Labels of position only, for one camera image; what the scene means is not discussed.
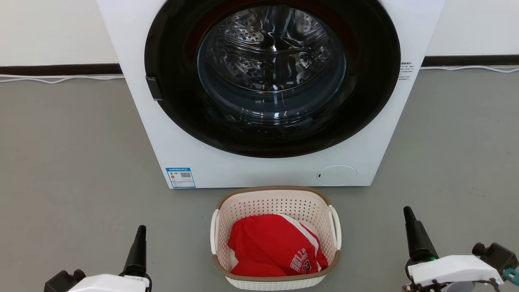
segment white washing machine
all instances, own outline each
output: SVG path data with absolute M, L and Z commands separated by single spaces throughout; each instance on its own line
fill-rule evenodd
M 170 188 L 370 185 L 445 0 L 98 0 Z

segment laundry basket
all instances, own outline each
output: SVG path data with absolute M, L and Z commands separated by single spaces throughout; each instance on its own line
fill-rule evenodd
M 263 214 L 285 214 L 308 222 L 317 231 L 328 268 L 319 273 L 286 277 L 248 277 L 231 274 L 227 242 L 233 224 Z M 216 267 L 235 287 L 246 290 L 279 291 L 311 287 L 330 273 L 340 257 L 340 223 L 330 200 L 307 187 L 257 187 L 235 191 L 219 204 L 211 220 L 211 251 Z

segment white stripe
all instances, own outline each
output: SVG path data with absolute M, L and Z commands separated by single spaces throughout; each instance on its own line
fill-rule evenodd
M 301 234 L 304 235 L 306 237 L 306 239 L 308 239 L 308 241 L 313 245 L 313 249 L 316 251 L 315 255 L 314 255 L 314 259 L 316 260 L 316 263 L 317 263 L 317 271 L 320 272 L 321 266 L 317 262 L 317 250 L 319 249 L 319 243 L 317 242 L 317 239 L 312 234 L 310 234 L 310 232 L 308 232 L 308 230 L 306 230 L 301 225 L 301 223 L 299 223 L 299 221 L 295 220 L 294 218 L 284 215 L 284 214 L 275 214 L 275 215 L 279 215 L 279 216 L 285 218 L 290 224 L 292 224 L 294 227 L 296 227 L 299 230 L 299 232 L 301 232 Z

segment wire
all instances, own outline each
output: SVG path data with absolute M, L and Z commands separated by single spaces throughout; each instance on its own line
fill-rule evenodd
M 13 82 L 13 81 L 23 81 L 23 80 L 31 80 L 38 81 L 47 84 L 56 84 L 63 81 L 67 81 L 70 79 L 78 78 L 78 79 L 94 79 L 94 80 L 114 80 L 114 79 L 123 79 L 123 75 L 110 75 L 110 76 L 86 76 L 86 75 L 73 75 L 73 76 L 21 76 L 21 75 L 0 75 L 0 78 L 11 78 L 0 80 L 0 83 L 5 82 Z M 56 79 L 56 81 L 49 81 L 45 79 Z
M 421 67 L 420 70 L 447 70 L 447 71 L 455 71 L 455 70 L 462 70 L 462 69 L 486 69 L 491 70 L 499 73 L 512 73 L 519 71 L 519 68 L 517 67 L 509 67 L 509 68 L 515 68 L 513 70 L 500 70 L 497 68 L 492 67 L 485 67 L 485 66 L 462 66 L 462 67 Z

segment black knob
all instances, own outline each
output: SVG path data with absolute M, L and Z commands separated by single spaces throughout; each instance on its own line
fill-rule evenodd
M 482 256 L 486 251 L 486 248 L 485 248 L 485 245 L 482 244 L 481 242 L 478 242 L 474 245 L 474 247 L 472 248 L 472 254 L 475 255 L 475 256 Z

